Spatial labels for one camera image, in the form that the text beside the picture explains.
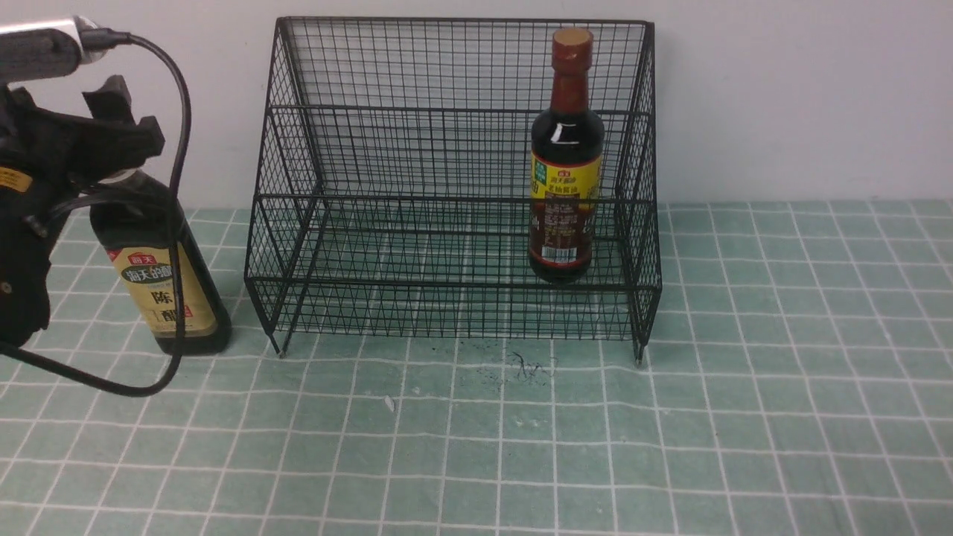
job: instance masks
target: black cable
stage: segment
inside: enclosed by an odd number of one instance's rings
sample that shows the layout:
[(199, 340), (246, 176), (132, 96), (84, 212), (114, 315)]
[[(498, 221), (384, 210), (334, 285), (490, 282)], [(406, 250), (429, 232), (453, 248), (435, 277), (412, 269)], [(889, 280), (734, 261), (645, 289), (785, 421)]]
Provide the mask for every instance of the black cable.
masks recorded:
[[(182, 362), (182, 344), (185, 342), (185, 300), (182, 291), (182, 268), (179, 262), (178, 251), (181, 228), (175, 225), (177, 220), (175, 215), (178, 214), (179, 182), (182, 178), (182, 168), (185, 165), (185, 155), (189, 148), (189, 135), (192, 130), (192, 102), (189, 98), (189, 87), (186, 85), (182, 71), (175, 65), (175, 61), (152, 41), (131, 33), (112, 31), (109, 29), (83, 31), (80, 38), (83, 41), (84, 47), (91, 51), (107, 50), (117, 45), (135, 45), (146, 49), (162, 60), (162, 63), (166, 64), (166, 67), (172, 72), (172, 77), (175, 78), (175, 85), (178, 86), (179, 96), (182, 101), (182, 126), (179, 132), (178, 147), (175, 149), (175, 159), (172, 163), (172, 175), (169, 179), (171, 195), (169, 204), (166, 206), (169, 213), (168, 235), (170, 243), (169, 264), (172, 267), (172, 300), (175, 305), (175, 338), (172, 340), (172, 358), (169, 360), (169, 365), (166, 367), (166, 371), (159, 381), (147, 387), (135, 387), (93, 376), (92, 374), (59, 361), (53, 361), (2, 341), (0, 341), (0, 353), (69, 380), (83, 383), (101, 391), (113, 393), (114, 395), (135, 398), (149, 397), (165, 389), (175, 377), (175, 373), (178, 372), (179, 364)], [(90, 196), (80, 197), (79, 199), (65, 203), (66, 207), (59, 207), (58, 209), (54, 209), (54, 211), (60, 211), (60, 216), (62, 216), (70, 210), (81, 206), (115, 202), (155, 205), (154, 202), (150, 203), (147, 199), (137, 198), (135, 195), (121, 196), (117, 195), (115, 191), (103, 189)]]

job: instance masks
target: brown bottle cap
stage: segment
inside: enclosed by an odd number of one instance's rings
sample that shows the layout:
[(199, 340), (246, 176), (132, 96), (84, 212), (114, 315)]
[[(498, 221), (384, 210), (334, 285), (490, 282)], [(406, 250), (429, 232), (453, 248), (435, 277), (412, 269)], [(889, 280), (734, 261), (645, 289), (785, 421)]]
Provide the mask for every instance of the brown bottle cap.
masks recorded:
[(553, 69), (582, 74), (593, 64), (593, 34), (585, 28), (561, 28), (553, 33)]

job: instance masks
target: black vinegar bottle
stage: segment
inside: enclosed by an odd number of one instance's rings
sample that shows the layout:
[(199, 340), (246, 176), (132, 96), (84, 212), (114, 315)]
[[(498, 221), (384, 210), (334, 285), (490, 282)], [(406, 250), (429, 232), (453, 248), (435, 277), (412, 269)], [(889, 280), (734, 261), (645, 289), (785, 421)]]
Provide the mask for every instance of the black vinegar bottle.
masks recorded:
[[(170, 201), (169, 187), (142, 171), (135, 171), (112, 186), (149, 196), (163, 207)], [(216, 354), (228, 345), (232, 322), (182, 208), (174, 215), (169, 215), (164, 208), (122, 204), (93, 205), (90, 209), (90, 222), (99, 243), (126, 283), (159, 348), (170, 354), (175, 337), (175, 308), (168, 217), (173, 217), (175, 226), (182, 230), (179, 265), (186, 316), (182, 354)]]
[(571, 283), (592, 263), (595, 204), (560, 199), (598, 197), (602, 120), (589, 109), (586, 73), (593, 34), (563, 28), (553, 34), (553, 94), (549, 110), (533, 123), (530, 168), (529, 263), (554, 284)]

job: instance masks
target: wire mesh basket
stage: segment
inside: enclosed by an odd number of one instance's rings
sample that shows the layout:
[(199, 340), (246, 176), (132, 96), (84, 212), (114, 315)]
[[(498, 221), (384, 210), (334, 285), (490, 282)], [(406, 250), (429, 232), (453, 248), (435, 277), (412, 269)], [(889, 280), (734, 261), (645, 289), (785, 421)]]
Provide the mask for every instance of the wire mesh basket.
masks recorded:
[[(592, 264), (528, 260), (530, 126), (552, 34), (595, 36), (605, 125)], [(277, 352), (295, 332), (648, 341), (661, 294), (654, 27), (277, 20), (245, 280)]]

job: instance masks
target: yellow bottle label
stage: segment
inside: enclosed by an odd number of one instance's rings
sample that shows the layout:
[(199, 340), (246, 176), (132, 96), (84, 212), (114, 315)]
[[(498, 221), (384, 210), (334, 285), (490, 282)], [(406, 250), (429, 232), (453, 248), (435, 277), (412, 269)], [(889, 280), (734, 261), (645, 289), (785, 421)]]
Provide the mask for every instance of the yellow bottle label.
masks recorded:
[(576, 166), (553, 164), (533, 153), (530, 168), (530, 254), (556, 268), (572, 268), (592, 257), (595, 210), (592, 203), (561, 203), (559, 199), (596, 199), (599, 190), (597, 156)]
[[(175, 304), (172, 299), (169, 250), (135, 247), (106, 253), (119, 272), (119, 277), (126, 283), (149, 329), (159, 337), (174, 336)], [(210, 335), (218, 328), (218, 321), (181, 244), (179, 265), (182, 268), (182, 292), (185, 295), (186, 337)]]
[[(533, 199), (551, 196), (596, 199), (601, 164), (602, 156), (576, 166), (566, 166), (551, 164), (533, 153), (531, 196)], [(591, 206), (579, 205), (579, 208), (588, 209)]]

